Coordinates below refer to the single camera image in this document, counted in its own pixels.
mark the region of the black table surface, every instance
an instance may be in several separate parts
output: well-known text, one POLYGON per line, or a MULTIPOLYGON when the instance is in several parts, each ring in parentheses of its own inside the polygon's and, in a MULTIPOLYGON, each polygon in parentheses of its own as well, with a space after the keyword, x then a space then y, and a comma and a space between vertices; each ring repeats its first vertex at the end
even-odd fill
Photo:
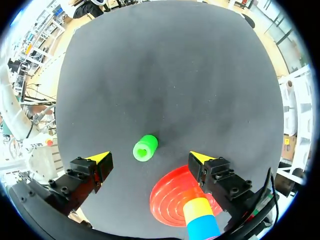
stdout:
MULTIPOLYGON (((65 168, 112 152, 113 171, 81 208, 95 229, 120 236, 187 237, 153 217, 149 197, 189 151, 225 157, 256 191, 276 171, 283 142, 281 93, 263 44, 239 14, 200 2, 145 2, 77 29, 56 117, 65 168), (159 147, 139 162, 132 151, 146 134, 159 147)), ((217 216, 221 230, 229 218, 217 216)))

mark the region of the red plate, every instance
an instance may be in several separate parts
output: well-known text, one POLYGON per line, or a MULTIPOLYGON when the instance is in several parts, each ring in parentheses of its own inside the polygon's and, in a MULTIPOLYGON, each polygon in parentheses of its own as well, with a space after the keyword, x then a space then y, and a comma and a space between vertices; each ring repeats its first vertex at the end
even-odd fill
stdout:
POLYGON ((214 215, 222 209, 211 194, 204 194, 188 169, 188 165, 179 167, 163 178, 153 187, 150 195, 150 211, 161 223, 172 227, 185 227, 184 205, 199 197, 208 199, 214 215))

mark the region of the green cup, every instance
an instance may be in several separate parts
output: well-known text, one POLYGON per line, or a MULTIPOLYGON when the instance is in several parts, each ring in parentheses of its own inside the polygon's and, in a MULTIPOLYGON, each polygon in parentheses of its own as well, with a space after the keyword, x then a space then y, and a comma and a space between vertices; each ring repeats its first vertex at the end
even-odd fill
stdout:
POLYGON ((134 145, 133 156, 140 162, 146 162, 152 158, 157 147, 157 138, 153 135, 145 135, 134 145))

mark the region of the wire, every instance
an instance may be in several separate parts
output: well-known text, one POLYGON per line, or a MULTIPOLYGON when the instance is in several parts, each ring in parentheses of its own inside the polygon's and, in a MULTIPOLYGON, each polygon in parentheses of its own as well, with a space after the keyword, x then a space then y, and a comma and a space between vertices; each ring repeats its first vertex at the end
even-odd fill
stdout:
POLYGON ((268 184, 270 182, 270 176, 271 176, 271 167, 269 167, 268 172, 266 174, 266 178, 264 181, 264 185, 262 187, 262 190, 259 194, 259 196, 257 197, 257 199, 255 200, 254 204, 252 205, 252 207, 250 208, 250 210, 248 210, 244 216, 242 218, 239 219, 238 222, 236 222, 233 227, 231 227, 228 231, 226 231, 223 235, 228 236, 231 233, 233 233, 234 231, 236 231, 239 227, 241 227, 247 220, 248 218, 253 214, 253 212, 255 211, 255 209, 257 208, 258 204, 261 202, 261 200, 263 199, 264 195, 267 192, 268 189, 268 184))
POLYGON ((12 159, 15 159, 15 157, 14 157, 14 154, 12 153, 12 151, 11 151, 11 144, 12 144, 12 142, 13 142, 15 139, 16 139, 15 137, 12 137, 12 138, 10 139, 10 141, 8 142, 8 149, 9 149, 9 153, 10 153, 12 159))
POLYGON ((43 128, 40 129, 40 133, 42 133, 50 124, 52 124, 55 121, 55 119, 53 119, 52 121, 50 121, 48 124, 46 124, 43 128))
POLYGON ((34 89, 34 88, 32 88, 32 87, 27 87, 26 89, 30 89, 30 90, 36 91, 38 94, 41 94, 41 95, 43 95, 43 96, 45 96, 45 97, 47 97, 47 98, 50 98, 50 99, 56 100, 55 98, 53 98, 53 97, 51 97, 51 96, 48 96, 48 95, 45 95, 45 94, 43 94, 43 93, 41 93, 41 92, 39 92, 39 91, 35 90, 35 89, 34 89))
POLYGON ((31 127, 30 127, 30 130, 29 130, 27 136, 25 137, 26 139, 30 136, 30 133, 32 131, 32 128, 34 127, 34 124, 35 124, 34 121, 31 121, 31 127))
POLYGON ((273 199, 274 199, 275 211, 276 211, 275 220, 274 220, 273 225, 276 225, 278 218, 279 218, 279 206, 278 206, 278 200, 277 200, 277 196, 276 196, 275 179, 274 179, 274 175, 272 173, 271 173, 270 179, 271 179, 271 187, 272 187, 273 199))

